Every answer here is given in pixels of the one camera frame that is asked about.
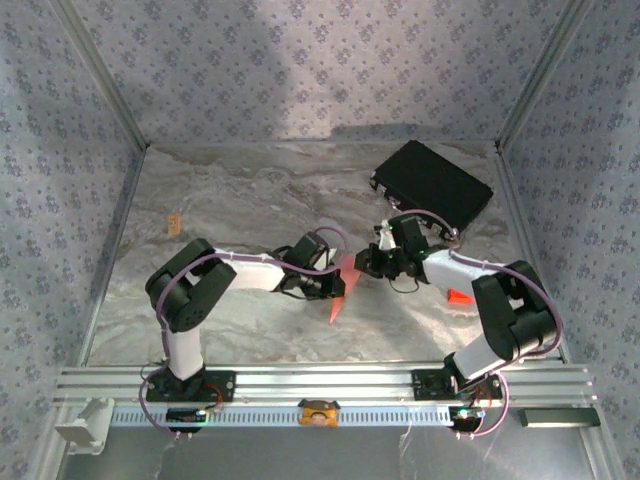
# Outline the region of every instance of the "gray marble tabletop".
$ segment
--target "gray marble tabletop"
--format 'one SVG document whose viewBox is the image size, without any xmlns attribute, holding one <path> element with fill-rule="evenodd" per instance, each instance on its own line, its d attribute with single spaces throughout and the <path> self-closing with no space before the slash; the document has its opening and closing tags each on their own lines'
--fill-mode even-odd
<svg viewBox="0 0 640 480">
<path fill-rule="evenodd" d="M 160 331 L 144 291 L 148 277 L 194 238 L 214 247 L 262 253 L 295 243 L 314 227 L 346 231 L 352 252 L 373 241 L 393 215 L 369 186 L 371 171 L 401 143 L 283 143 L 150 148 L 98 313 L 90 365 L 142 365 L 161 359 Z M 489 143 L 429 145 L 495 187 Z M 168 234 L 169 215 L 182 230 Z M 333 234 L 326 238 L 338 244 Z M 494 198 L 464 233 L 462 253 L 509 262 L 515 252 Z M 413 283 L 399 282 L 397 288 Z M 208 364 L 441 360 L 481 333 L 473 306 L 453 307 L 423 285 L 394 292 L 361 277 L 336 322 L 331 301 L 304 302 L 263 291 L 232 291 L 202 325 Z"/>
</svg>

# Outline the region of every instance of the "black mounting bracket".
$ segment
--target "black mounting bracket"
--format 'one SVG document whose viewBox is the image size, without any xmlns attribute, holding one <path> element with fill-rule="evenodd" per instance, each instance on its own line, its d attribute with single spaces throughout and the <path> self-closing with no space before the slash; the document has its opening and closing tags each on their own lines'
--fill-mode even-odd
<svg viewBox="0 0 640 480">
<path fill-rule="evenodd" d="M 446 368 L 412 370 L 411 383 L 413 399 L 417 402 L 426 400 L 472 401 L 477 392 L 482 392 L 485 397 L 493 400 L 502 399 L 500 380 L 497 375 L 481 377 L 476 381 L 464 384 L 459 389 L 456 378 Z"/>
<path fill-rule="evenodd" d="M 229 403 L 233 401 L 235 387 L 233 371 L 207 371 L 203 367 L 183 381 L 166 368 L 149 380 L 146 400 L 149 403 Z"/>
</svg>

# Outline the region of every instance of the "metal frame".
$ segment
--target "metal frame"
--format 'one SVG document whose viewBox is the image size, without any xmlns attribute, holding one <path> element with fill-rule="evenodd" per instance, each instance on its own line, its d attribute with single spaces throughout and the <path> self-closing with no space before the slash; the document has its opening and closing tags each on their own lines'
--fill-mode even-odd
<svg viewBox="0 0 640 480">
<path fill-rule="evenodd" d="M 118 206 L 122 204 L 122 210 L 120 210 L 120 218 L 114 218 L 114 221 L 118 221 L 118 229 L 115 232 L 115 238 L 109 250 L 109 256 L 107 259 L 107 265 L 104 269 L 104 275 L 100 279 L 100 284 L 98 286 L 96 296 L 93 298 L 93 303 L 91 304 L 89 326 L 87 327 L 87 333 L 85 334 L 84 340 L 82 342 L 82 347 L 80 348 L 80 354 L 78 355 L 78 361 L 76 363 L 76 365 L 78 366 L 86 367 L 89 361 L 89 356 L 91 355 L 91 346 L 93 345 L 93 338 L 95 337 L 96 333 L 96 322 L 98 321 L 98 313 L 100 312 L 102 302 L 104 302 L 104 298 L 107 295 L 109 281 L 111 280 L 113 267 L 116 263 L 118 246 L 120 245 L 120 240 L 122 240 L 122 235 L 127 225 L 127 218 L 129 217 L 129 211 L 131 210 L 131 204 L 133 203 L 133 198 L 135 197 L 135 193 L 138 187 L 138 180 L 140 180 L 140 173 L 142 172 L 142 167 L 144 165 L 146 156 L 147 150 L 145 149 L 140 154 L 140 160 L 138 161 L 136 167 L 129 170 L 127 178 L 125 178 L 124 180 L 124 185 L 131 185 L 131 188 L 128 190 L 124 198 L 121 197 L 118 200 Z"/>
<path fill-rule="evenodd" d="M 93 42 L 73 3 L 70 0 L 49 0 L 49 3 L 67 31 L 69 39 L 78 49 L 78 53 L 84 60 L 98 88 L 100 88 L 107 105 L 111 107 L 111 110 L 113 110 L 122 125 L 127 139 L 141 153 L 144 152 L 146 141 L 136 123 L 135 116 L 127 102 L 122 98 L 109 69 L 100 56 L 96 44 Z"/>
<path fill-rule="evenodd" d="M 543 284 L 548 285 L 542 262 L 534 248 L 533 235 L 529 224 L 525 221 L 524 207 L 516 191 L 513 173 L 507 166 L 504 155 L 498 150 L 497 162 L 493 165 L 493 173 L 498 180 L 498 195 L 506 210 L 506 220 L 509 232 L 513 233 L 513 241 L 518 253 L 527 260 L 538 272 Z M 558 348 L 561 359 L 570 364 L 571 352 L 566 345 Z M 594 405 L 602 425 L 598 429 L 582 429 L 582 440 L 587 450 L 595 478 L 625 478 L 622 462 L 613 442 L 613 435 L 607 425 L 604 411 L 599 403 Z"/>
<path fill-rule="evenodd" d="M 413 411 L 424 407 L 429 411 L 429 407 L 460 406 L 461 402 L 456 401 L 413 400 L 411 371 L 441 367 L 442 364 L 437 362 L 389 362 L 225 365 L 208 369 L 232 369 L 237 372 L 235 402 L 225 405 L 226 412 L 243 412 L 248 407 L 260 409 L 261 412 L 282 412 L 291 410 L 302 398 L 337 400 L 343 407 L 366 407 L 376 412 L 383 411 L 385 407 L 403 407 Z M 512 365 L 503 373 L 509 382 L 512 407 L 599 408 L 588 368 L 584 365 L 564 364 L 556 359 L 530 360 Z M 54 411 L 45 426 L 43 443 L 37 453 L 38 468 L 31 478 L 56 478 L 59 472 L 66 445 L 54 431 L 54 424 L 69 422 L 86 404 L 87 398 L 97 397 L 115 400 L 114 419 L 122 423 L 122 415 L 117 412 L 126 414 L 140 411 L 137 405 L 140 382 L 140 367 L 63 370 L 54 396 Z M 499 402 L 494 402 L 494 406 L 498 407 Z M 154 411 L 161 414 L 166 408 L 166 405 L 155 404 Z M 621 478 L 615 476 L 615 465 L 611 465 L 611 452 L 605 441 L 608 430 L 582 430 L 586 431 L 583 438 L 594 478 Z"/>
<path fill-rule="evenodd" d="M 593 3 L 593 0 L 567 1 L 553 32 L 538 55 L 535 67 L 498 134 L 496 143 L 501 154 L 508 153 L 513 146 Z"/>
</svg>

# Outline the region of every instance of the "wire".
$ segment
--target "wire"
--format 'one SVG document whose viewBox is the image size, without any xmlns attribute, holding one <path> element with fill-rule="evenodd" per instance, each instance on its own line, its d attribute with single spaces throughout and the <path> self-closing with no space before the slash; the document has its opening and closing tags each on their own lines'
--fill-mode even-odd
<svg viewBox="0 0 640 480">
<path fill-rule="evenodd" d="M 502 408 L 502 412 L 500 412 L 500 417 L 498 417 L 498 420 L 496 421 L 496 423 L 494 423 L 493 425 L 491 425 L 488 429 L 482 431 L 482 432 L 478 432 L 478 430 L 480 430 L 480 427 L 482 426 L 482 422 L 480 423 L 480 425 L 478 425 L 478 428 L 476 429 L 475 432 L 473 432 L 473 435 L 475 437 L 484 437 L 485 435 L 489 435 L 492 432 L 495 432 L 498 427 L 500 425 L 502 425 L 502 422 L 504 422 L 504 419 L 507 418 L 507 413 L 509 413 L 509 385 L 507 384 L 507 379 L 504 378 L 504 375 L 502 375 L 502 373 L 498 372 L 494 372 L 495 375 L 498 376 L 498 378 L 500 379 L 500 383 L 502 384 L 502 393 L 503 393 L 503 398 L 504 398 L 504 407 Z"/>
<path fill-rule="evenodd" d="M 208 388 L 209 390 L 215 390 L 216 393 L 218 394 L 216 403 L 212 405 L 207 405 L 206 407 L 204 407 L 204 410 L 211 410 L 212 408 L 216 408 L 218 405 L 221 405 L 223 403 L 224 395 L 222 395 L 222 392 L 217 386 L 213 385 L 212 383 L 205 383 L 204 388 Z"/>
<path fill-rule="evenodd" d="M 142 380 L 145 379 L 145 377 L 143 376 L 143 372 L 144 372 L 145 368 L 150 367 L 151 365 L 155 365 L 155 366 L 159 367 L 159 366 L 162 365 L 162 363 L 163 362 L 148 362 L 148 363 L 144 364 L 142 367 L 140 367 L 140 378 Z"/>
<path fill-rule="evenodd" d="M 337 228 L 333 228 L 333 227 L 320 227 L 317 228 L 316 230 L 314 230 L 315 232 L 321 231 L 321 230 L 330 230 L 332 232 L 337 233 L 338 235 L 340 235 L 340 237 L 342 238 L 343 242 L 344 242 L 344 250 L 345 250 L 345 260 L 347 257 L 347 253 L 349 252 L 349 244 L 347 241 L 346 236 Z M 160 294 L 160 297 L 158 298 L 158 302 L 156 303 L 156 319 L 158 320 L 158 322 L 160 323 L 160 326 L 163 328 L 163 332 L 165 333 L 165 335 L 163 335 L 163 349 L 164 349 L 164 354 L 167 358 L 169 358 L 169 348 L 166 342 L 166 329 L 168 328 L 168 323 L 166 321 L 166 319 L 164 318 L 163 315 L 163 307 L 164 307 L 164 302 L 167 299 L 167 296 L 169 295 L 169 292 L 173 289 L 173 287 L 175 287 L 178 282 L 180 280 L 182 280 L 187 273 L 189 273 L 191 270 L 193 270 L 195 267 L 198 267 L 200 265 L 202 265 L 205 262 L 208 262 L 209 260 L 212 260 L 214 258 L 219 258 L 219 259 L 223 259 L 223 260 L 238 260 L 238 261 L 242 261 L 242 262 L 254 262 L 254 263 L 268 263 L 270 265 L 276 265 L 279 267 L 284 267 L 287 268 L 288 270 L 292 270 L 294 272 L 298 272 L 298 273 L 302 273 L 305 275 L 310 275 L 310 276 L 321 276 L 321 275 L 326 275 L 328 273 L 333 273 L 336 270 L 339 270 L 341 268 L 341 265 L 333 265 L 329 268 L 326 268 L 324 270 L 307 270 L 305 268 L 300 268 L 300 267 L 296 267 L 295 265 L 291 265 L 289 263 L 283 262 L 281 260 L 276 260 L 274 258 L 263 258 L 260 255 L 244 255 L 244 254 L 232 254 L 232 253 L 210 253 L 209 255 L 204 255 L 202 257 L 200 257 L 197 260 L 194 260 L 193 262 L 191 262 L 189 265 L 187 265 L 186 267 L 184 267 L 182 270 L 180 270 L 180 272 L 178 272 L 178 274 L 176 276 L 174 276 L 169 283 L 167 283 L 167 286 L 164 288 L 164 290 L 162 291 L 162 293 Z"/>
<path fill-rule="evenodd" d="M 151 415 L 151 413 L 149 413 L 149 409 L 147 408 L 147 404 L 144 401 L 144 389 L 147 385 L 149 385 L 149 381 L 151 380 L 151 378 L 153 378 L 154 375 L 158 375 L 161 372 L 164 372 L 167 368 L 167 366 L 169 365 L 169 362 L 165 362 L 165 364 L 154 370 L 153 372 L 151 372 L 149 375 L 147 375 L 147 377 L 142 380 L 142 383 L 140 384 L 140 389 L 138 390 L 138 403 L 140 403 L 140 408 L 142 408 L 142 413 L 144 413 L 144 416 L 147 418 L 147 420 L 149 421 L 149 423 L 151 425 L 153 425 L 154 427 L 156 427 L 158 430 L 160 430 L 162 433 L 166 433 L 167 435 L 171 435 L 172 437 L 178 437 L 180 435 L 180 433 L 175 433 L 172 432 L 171 429 L 169 429 L 169 427 L 165 427 L 164 425 L 160 425 L 155 418 L 153 418 L 153 416 Z"/>
<path fill-rule="evenodd" d="M 472 402 L 469 405 L 469 407 L 473 407 L 475 405 L 475 403 L 480 399 L 480 394 L 481 393 L 484 393 L 486 395 L 486 397 L 489 399 L 489 407 L 488 408 L 491 408 L 493 406 L 493 398 L 491 398 L 491 395 L 489 394 L 489 392 L 485 388 L 483 388 L 481 386 L 478 386 L 476 388 L 476 391 L 475 391 L 475 397 L 472 400 Z M 482 412 L 486 415 L 486 413 L 487 413 L 486 410 L 484 408 L 482 408 L 482 407 L 480 407 L 480 408 L 482 409 Z M 480 431 L 480 429 L 482 428 L 482 424 L 483 423 L 484 423 L 484 415 L 482 417 L 480 417 L 480 422 L 478 422 L 478 426 L 473 430 L 473 432 L 470 433 L 470 435 L 475 435 L 476 432 Z"/>
<path fill-rule="evenodd" d="M 416 288 L 414 288 L 413 290 L 407 290 L 407 291 L 398 290 L 396 287 L 393 286 L 393 281 L 391 279 L 389 279 L 389 285 L 391 285 L 391 288 L 393 289 L 394 292 L 402 293 L 403 295 L 406 295 L 407 293 L 416 293 L 418 290 L 420 290 L 420 284 L 418 283 L 418 281 L 415 278 L 413 279 L 413 281 L 416 283 Z"/>
<path fill-rule="evenodd" d="M 295 293 L 287 292 L 286 290 L 278 290 L 279 293 L 286 295 L 287 297 L 295 298 L 296 300 L 303 300 L 305 302 L 312 302 L 314 300 L 326 300 L 329 297 L 322 296 L 314 296 L 314 297 L 301 297 L 300 295 L 296 295 Z"/>
<path fill-rule="evenodd" d="M 340 236 L 340 239 L 342 240 L 342 248 L 344 249 L 344 256 L 347 256 L 349 254 L 349 241 L 347 240 L 347 236 L 342 232 L 342 230 L 340 230 L 339 228 L 330 227 L 327 225 L 325 227 L 316 228 L 313 231 L 313 233 L 322 232 L 324 230 L 328 232 L 337 233 Z"/>
</svg>

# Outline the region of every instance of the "black box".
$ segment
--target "black box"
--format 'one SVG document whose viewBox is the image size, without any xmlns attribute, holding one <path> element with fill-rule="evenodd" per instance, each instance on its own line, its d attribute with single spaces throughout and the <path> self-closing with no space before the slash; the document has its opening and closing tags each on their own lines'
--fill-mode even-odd
<svg viewBox="0 0 640 480">
<path fill-rule="evenodd" d="M 416 140 L 406 143 L 373 171 L 371 186 L 399 210 L 429 210 L 459 232 L 493 196 L 488 185 Z M 422 218 L 429 228 L 440 224 L 426 216 Z M 440 227 L 440 236 L 447 238 L 444 225 Z"/>
</svg>

